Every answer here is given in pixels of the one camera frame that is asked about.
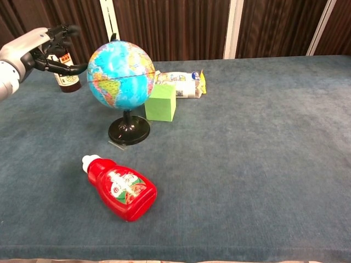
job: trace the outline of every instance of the robotic arm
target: robotic arm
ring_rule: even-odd
[[[88,64],[67,66],[47,59],[51,54],[63,56],[71,44],[67,38],[79,32],[78,26],[41,27],[4,45],[0,50],[0,101],[14,94],[34,68],[66,76],[85,71]]]

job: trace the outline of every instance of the bottle label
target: bottle label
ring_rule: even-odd
[[[106,190],[123,204],[131,204],[145,189],[145,182],[129,170],[114,170],[106,177]]]
[[[49,55],[48,58],[54,61],[59,61],[67,66],[73,65],[70,53],[63,55],[62,57],[60,57],[60,59],[58,59],[55,55]],[[78,76],[64,76],[57,73],[54,73],[54,76],[60,86],[71,86],[79,81]]]

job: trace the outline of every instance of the white bottle cap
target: white bottle cap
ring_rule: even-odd
[[[96,159],[100,159],[101,157],[98,155],[85,155],[82,159],[83,162],[83,171],[88,173],[88,167],[91,164],[92,161]]]

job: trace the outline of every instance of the plastic package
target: plastic package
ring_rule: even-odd
[[[156,84],[167,84],[175,86],[177,99],[200,98],[206,94],[206,81],[203,71],[165,72],[157,76]]]

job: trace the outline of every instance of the red bottle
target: red bottle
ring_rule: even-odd
[[[155,185],[137,171],[98,155],[86,155],[82,161],[83,170],[103,202],[124,220],[138,220],[154,203]]]

